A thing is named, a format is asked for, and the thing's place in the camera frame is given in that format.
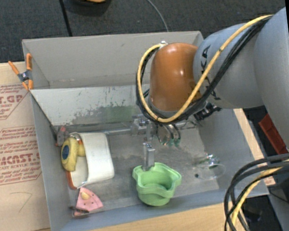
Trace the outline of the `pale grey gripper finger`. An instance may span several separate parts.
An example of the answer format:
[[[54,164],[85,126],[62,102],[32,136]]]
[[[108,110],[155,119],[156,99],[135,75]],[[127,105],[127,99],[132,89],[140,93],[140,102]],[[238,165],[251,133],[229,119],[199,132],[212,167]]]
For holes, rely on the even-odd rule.
[[[155,151],[156,149],[153,147],[152,143],[146,142],[143,143],[143,170],[148,171],[155,165]]]

